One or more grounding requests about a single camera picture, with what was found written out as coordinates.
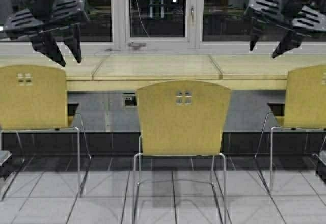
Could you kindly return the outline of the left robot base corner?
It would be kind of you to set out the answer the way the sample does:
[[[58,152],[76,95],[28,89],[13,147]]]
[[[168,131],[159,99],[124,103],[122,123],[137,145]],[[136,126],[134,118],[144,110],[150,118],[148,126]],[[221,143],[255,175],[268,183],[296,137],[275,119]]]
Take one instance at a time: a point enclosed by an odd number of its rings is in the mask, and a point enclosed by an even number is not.
[[[6,180],[12,172],[12,153],[7,150],[1,150],[1,180]]]

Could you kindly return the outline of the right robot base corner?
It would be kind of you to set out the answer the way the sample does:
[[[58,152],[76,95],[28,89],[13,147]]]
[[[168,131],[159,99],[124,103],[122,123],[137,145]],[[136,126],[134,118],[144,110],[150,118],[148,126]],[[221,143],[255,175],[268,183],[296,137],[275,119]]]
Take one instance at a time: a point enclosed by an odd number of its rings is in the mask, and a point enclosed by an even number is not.
[[[322,150],[318,155],[316,173],[325,183],[325,150]]]

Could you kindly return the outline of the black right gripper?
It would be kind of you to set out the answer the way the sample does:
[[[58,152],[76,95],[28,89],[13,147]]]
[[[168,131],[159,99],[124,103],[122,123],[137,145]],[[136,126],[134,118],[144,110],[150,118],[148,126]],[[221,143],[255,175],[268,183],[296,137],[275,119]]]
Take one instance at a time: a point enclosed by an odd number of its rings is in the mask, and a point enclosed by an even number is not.
[[[325,14],[317,0],[249,0],[244,16],[252,23],[250,51],[266,26],[274,25],[288,31],[273,51],[272,58],[299,48],[303,35],[325,33]]]

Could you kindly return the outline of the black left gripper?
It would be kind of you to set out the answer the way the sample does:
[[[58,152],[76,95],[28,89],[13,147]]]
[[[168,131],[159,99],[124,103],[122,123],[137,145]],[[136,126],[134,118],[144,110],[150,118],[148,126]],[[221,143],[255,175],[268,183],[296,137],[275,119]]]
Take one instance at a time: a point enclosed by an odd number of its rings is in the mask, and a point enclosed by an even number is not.
[[[34,51],[62,67],[66,62],[52,32],[62,32],[63,42],[78,63],[82,61],[80,25],[90,22],[87,0],[18,0],[22,9],[8,14],[3,32],[11,39],[28,38]]]

